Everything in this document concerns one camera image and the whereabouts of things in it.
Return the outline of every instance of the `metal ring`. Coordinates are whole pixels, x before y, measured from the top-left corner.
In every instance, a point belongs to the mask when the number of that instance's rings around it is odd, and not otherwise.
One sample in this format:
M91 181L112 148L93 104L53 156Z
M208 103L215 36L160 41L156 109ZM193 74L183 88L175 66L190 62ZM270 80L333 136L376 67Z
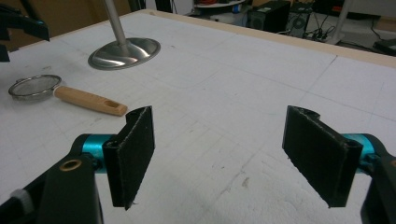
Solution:
M76 170L82 164L81 160L70 160L64 162L59 169L64 172Z
M18 94L16 93L14 90L19 87L20 85L24 85L24 83L34 80L34 79L38 79L38 78L46 78L46 77L50 77L56 80L56 83L51 86L48 87L45 90L42 91L38 91L38 92L31 92L29 94ZM47 95L52 95L52 91L54 88L58 87L60 85L60 83L62 82L62 79L58 76L55 75L41 75L41 76L36 76L36 77L28 77L28 78L21 78L18 79L16 81L16 83L14 85L12 85L9 89L8 89L8 93L12 96L13 99L15 100L34 100L34 99L40 99L42 97L45 97Z

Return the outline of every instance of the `scratch mark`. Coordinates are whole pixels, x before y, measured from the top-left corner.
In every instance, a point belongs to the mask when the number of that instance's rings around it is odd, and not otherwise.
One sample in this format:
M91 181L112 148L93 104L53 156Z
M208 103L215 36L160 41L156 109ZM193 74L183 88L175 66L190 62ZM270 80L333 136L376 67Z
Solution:
M245 180L244 180L244 182L242 183L242 187L244 187L244 188L248 188L248 181L249 181L249 179L250 179L250 177L246 177L245 178Z

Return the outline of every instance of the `screw hole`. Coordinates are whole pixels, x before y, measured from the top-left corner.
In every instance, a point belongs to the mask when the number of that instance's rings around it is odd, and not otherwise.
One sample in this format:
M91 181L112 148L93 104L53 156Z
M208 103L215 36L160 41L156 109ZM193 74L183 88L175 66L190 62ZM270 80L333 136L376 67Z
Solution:
M71 160L64 162L59 169L64 172L76 170L82 164L81 160Z

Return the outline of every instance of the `black box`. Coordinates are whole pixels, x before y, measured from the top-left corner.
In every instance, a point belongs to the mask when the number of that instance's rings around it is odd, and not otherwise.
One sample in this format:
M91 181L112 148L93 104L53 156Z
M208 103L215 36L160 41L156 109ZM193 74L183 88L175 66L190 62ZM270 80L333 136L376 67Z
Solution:
M270 1L247 12L247 27L271 33L286 30L290 11L289 1Z
M396 39L377 41L374 43L373 47L388 55L396 56Z

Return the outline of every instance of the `silver metal pole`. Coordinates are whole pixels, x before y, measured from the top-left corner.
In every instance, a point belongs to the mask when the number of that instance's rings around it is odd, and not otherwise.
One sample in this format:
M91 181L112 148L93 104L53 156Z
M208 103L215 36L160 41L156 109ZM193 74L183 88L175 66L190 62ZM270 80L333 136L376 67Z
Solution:
M344 21L347 18L347 13L349 12L350 7L352 6L353 0L345 0L343 4L343 9L341 10L340 16L338 17L337 24L335 25L334 33L332 33L332 40L328 43L336 44L341 40L341 29L343 28Z
M116 7L114 6L113 0L105 0L106 11L108 18L113 28L114 35L120 46L126 45L125 34L122 30L119 15L117 13Z

